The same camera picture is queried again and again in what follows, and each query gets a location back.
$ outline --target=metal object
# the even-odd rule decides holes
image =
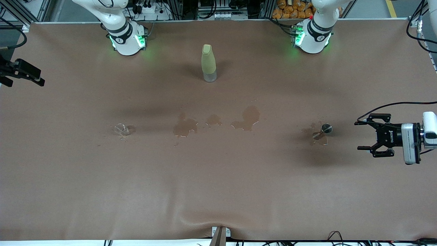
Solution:
[[[330,134],[332,132],[332,126],[329,124],[323,124],[320,129],[324,134]]]
[[[226,237],[231,237],[231,230],[227,227],[225,227],[224,229],[226,230]],[[213,226],[211,236],[214,236],[216,231],[217,231],[217,226]]]
[[[369,151],[373,157],[392,157],[395,155],[393,147],[403,147],[405,164],[420,163],[420,124],[419,123],[390,123],[391,114],[370,114],[365,121],[355,122],[356,126],[369,125],[376,129],[376,143],[373,146],[358,146],[358,150]],[[375,122],[381,119],[385,123]]]
[[[41,70],[23,59],[10,62],[0,55],[0,84],[12,87],[13,81],[8,77],[21,78],[44,86],[45,80],[41,78]]]
[[[356,4],[357,0],[351,1],[347,4],[346,8],[343,10],[343,14],[341,15],[341,18],[344,19],[346,16],[350,13],[350,10],[352,7]]]
[[[38,21],[38,19],[18,0],[2,0],[0,5],[27,27],[29,27],[32,22]]]
[[[168,5],[170,6],[173,19],[174,20],[180,20],[180,17],[182,16],[182,2],[179,0],[168,0]]]
[[[230,236],[231,231],[228,228],[220,226],[218,229],[216,227],[216,229],[214,230],[213,227],[212,228],[213,236],[209,246],[226,246],[227,231],[229,231],[229,236]]]

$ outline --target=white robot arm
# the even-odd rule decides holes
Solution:
[[[295,39],[295,45],[303,51],[316,54],[328,45],[331,31],[339,18],[340,5],[351,0],[312,0],[317,9],[312,19],[305,19],[297,24],[302,26],[299,36]]]
[[[134,21],[128,21],[123,9],[127,0],[73,0],[96,16],[109,32],[113,47],[122,55],[130,56],[145,49],[147,29]]]

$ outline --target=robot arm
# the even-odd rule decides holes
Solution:
[[[370,114],[364,121],[355,125],[370,125],[376,129],[376,143],[373,146],[358,146],[358,150],[368,151],[373,157],[392,157],[393,147],[402,147],[404,162],[407,165],[420,163],[422,145],[425,149],[437,148],[437,116],[434,112],[423,113],[423,124],[420,123],[390,123],[390,114]]]
[[[147,33],[144,26],[128,21],[123,9],[127,0],[111,0],[105,4],[101,0],[73,0],[97,17],[109,32],[114,49],[120,54],[130,56],[146,48]]]
[[[305,19],[297,24],[302,26],[299,36],[295,39],[295,45],[303,51],[316,54],[328,45],[331,31],[339,18],[338,7],[350,0],[312,0],[317,9],[312,19]]]
[[[428,1],[428,7],[430,9],[431,26],[433,27],[434,33],[437,34],[437,1]]]

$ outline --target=brown cloth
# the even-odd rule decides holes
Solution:
[[[375,143],[359,115],[437,95],[406,25],[339,21],[309,55],[268,21],[158,23],[129,57],[99,25],[31,25],[14,56],[46,85],[0,89],[0,238],[183,239],[217,225],[236,239],[437,237],[437,151],[407,166],[401,148],[356,150]],[[402,123],[427,110],[379,112]],[[136,131],[117,136],[119,123]],[[321,123],[333,133],[314,142]]]

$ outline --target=floor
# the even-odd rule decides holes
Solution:
[[[358,0],[350,11],[347,18],[405,18],[412,14],[416,9],[420,0]],[[51,21],[59,22],[83,22],[96,21],[96,18],[81,6],[72,2],[72,0],[58,0],[58,4],[62,6],[58,13],[52,15]],[[429,15],[423,17],[423,33],[427,39],[437,40],[431,25],[429,24]],[[0,30],[0,45],[15,44],[19,34],[14,30]],[[431,50],[437,50],[437,45],[428,44]],[[11,58],[13,51],[1,52],[5,58]]]

